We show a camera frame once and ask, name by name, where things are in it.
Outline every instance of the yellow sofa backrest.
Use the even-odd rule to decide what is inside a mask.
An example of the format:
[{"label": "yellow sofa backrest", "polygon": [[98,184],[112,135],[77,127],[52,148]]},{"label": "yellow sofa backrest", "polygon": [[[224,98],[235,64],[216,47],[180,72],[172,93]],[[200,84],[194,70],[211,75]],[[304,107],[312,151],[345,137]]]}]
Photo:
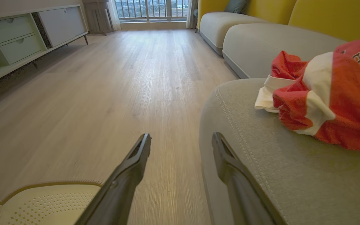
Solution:
[{"label": "yellow sofa backrest", "polygon": [[296,0],[251,0],[246,14],[276,24],[288,24]]},{"label": "yellow sofa backrest", "polygon": [[297,0],[289,25],[346,41],[360,39],[360,0]]},{"label": "yellow sofa backrest", "polygon": [[[296,0],[250,0],[246,14],[271,23],[288,24],[295,2]],[[198,27],[204,14],[223,12],[227,3],[228,0],[199,0]]]}]

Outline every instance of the sofa cushion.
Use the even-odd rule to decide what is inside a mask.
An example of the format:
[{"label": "sofa cushion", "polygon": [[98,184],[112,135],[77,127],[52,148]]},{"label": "sofa cushion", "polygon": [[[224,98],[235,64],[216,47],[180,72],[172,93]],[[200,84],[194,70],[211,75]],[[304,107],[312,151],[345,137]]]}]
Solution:
[{"label": "sofa cushion", "polygon": [[223,56],[240,78],[264,78],[282,50],[309,61],[344,43],[335,37],[282,24],[239,24],[228,30]]},{"label": "sofa cushion", "polygon": [[211,12],[201,19],[200,33],[210,46],[222,55],[224,37],[230,27],[237,24],[267,23],[266,21],[244,14],[231,12]]},{"label": "sofa cushion", "polygon": [[212,135],[224,135],[288,225],[360,224],[360,152],[326,144],[285,128],[278,115],[254,109],[265,79],[216,88],[200,122],[200,152],[214,224],[233,224],[220,181]]},{"label": "sofa cushion", "polygon": [[246,0],[230,0],[224,11],[227,13],[242,13],[246,4]]}]

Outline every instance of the floorboard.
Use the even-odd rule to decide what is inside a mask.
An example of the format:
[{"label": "floorboard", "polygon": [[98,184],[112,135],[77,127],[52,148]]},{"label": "floorboard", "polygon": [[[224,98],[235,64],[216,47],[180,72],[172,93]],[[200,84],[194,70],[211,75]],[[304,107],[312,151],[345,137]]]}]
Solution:
[{"label": "floorboard", "polygon": [[236,79],[194,30],[76,40],[0,79],[0,200],[24,185],[105,181],[152,137],[128,224],[208,225],[199,116]]}]

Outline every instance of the seam stitching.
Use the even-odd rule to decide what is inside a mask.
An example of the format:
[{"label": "seam stitching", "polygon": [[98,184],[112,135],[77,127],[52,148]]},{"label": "seam stitching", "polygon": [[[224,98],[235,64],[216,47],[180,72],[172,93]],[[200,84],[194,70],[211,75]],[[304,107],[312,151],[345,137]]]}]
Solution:
[{"label": "seam stitching", "polygon": [[[227,117],[227,119],[229,120],[229,122],[230,122],[230,124],[231,124],[231,127],[233,128],[233,131],[235,131],[235,130],[234,130],[234,127],[233,127],[233,124],[232,124],[232,121],[234,121],[233,115],[231,114],[230,110],[228,109],[226,103],[222,100],[222,96],[221,96],[221,94],[220,94],[219,89],[216,89],[216,90],[217,90],[217,91],[216,91],[216,93],[217,93],[216,96],[219,96],[220,104],[222,105],[222,102],[223,102],[224,106],[226,107],[226,110],[228,111],[228,114],[229,114],[229,116],[230,116],[231,119],[229,118],[229,116],[228,116],[227,113],[225,113],[225,114],[226,114],[226,117]],[[253,158],[253,161],[252,161],[252,162],[253,162],[253,165],[254,165],[254,161],[256,161],[255,156],[254,156],[254,154],[251,152],[250,147],[249,147],[248,143],[246,142],[244,136],[242,135],[242,133],[241,133],[240,128],[238,127],[238,125],[237,125],[236,123],[234,123],[234,125],[235,125],[236,128],[237,128],[236,134],[239,134],[239,135],[241,136],[242,140],[245,142],[245,144],[246,144],[246,146],[247,146],[247,150],[249,151],[249,154],[250,154],[250,155],[252,156],[252,158]],[[244,145],[241,143],[241,141],[240,141],[240,144],[241,144],[241,147],[243,148],[243,150],[244,150],[244,152],[245,152],[245,147],[244,147]],[[278,201],[277,201],[277,198],[276,198],[276,196],[274,195],[273,190],[270,188],[270,185],[269,185],[268,181],[266,180],[265,175],[262,173],[262,171],[261,171],[261,169],[260,169],[260,167],[259,167],[258,164],[256,164],[256,167],[257,167],[258,172],[261,174],[264,182],[266,183],[267,189],[270,191],[270,193],[272,194],[273,199],[276,201],[276,205],[277,205],[277,207],[279,208],[279,211],[280,211],[281,215],[283,216],[283,218],[284,218],[284,220],[286,221],[286,223],[289,224],[288,219],[287,219],[286,215],[284,215],[284,212],[283,212],[283,210],[281,209],[281,207],[280,207],[280,205],[279,205],[279,203],[278,203]]]},{"label": "seam stitching", "polygon": [[[220,94],[220,91],[219,91],[218,89],[216,89],[215,94],[216,94],[216,97],[219,99],[220,106],[222,107],[222,110],[223,110],[224,114],[226,115],[227,120],[228,120],[229,123],[230,123],[230,126],[232,127],[234,133],[236,134],[237,140],[239,141],[242,149],[245,150],[245,147],[244,147],[243,143],[242,143],[241,140],[240,140],[240,137],[239,137],[239,135],[238,135],[238,132],[237,132],[236,129],[234,128],[233,121],[232,121],[232,119],[229,117],[229,115],[227,114],[227,110],[226,110],[226,108],[224,107],[224,101],[223,101],[223,99],[222,99],[222,96],[221,96],[221,94]],[[248,154],[245,154],[245,156],[247,157],[249,163],[251,163],[251,165],[254,166],[254,164],[253,164],[253,162],[251,161],[251,159],[249,158]],[[255,168],[254,168],[254,171],[252,171],[252,172],[257,176],[259,184],[260,184],[260,185],[263,185],[263,184],[260,182],[259,174],[256,174],[256,172],[255,172]]]}]

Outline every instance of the curtain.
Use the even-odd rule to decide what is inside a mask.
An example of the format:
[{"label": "curtain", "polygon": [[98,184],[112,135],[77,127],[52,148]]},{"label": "curtain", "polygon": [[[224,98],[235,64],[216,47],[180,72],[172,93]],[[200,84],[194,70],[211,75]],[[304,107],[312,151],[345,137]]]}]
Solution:
[{"label": "curtain", "polygon": [[194,16],[194,10],[198,8],[198,0],[188,0],[188,14],[186,28],[195,29],[197,17]]},{"label": "curtain", "polygon": [[110,19],[112,20],[112,25],[114,30],[121,30],[118,10],[116,9],[115,0],[109,0],[107,3],[110,13]]}]

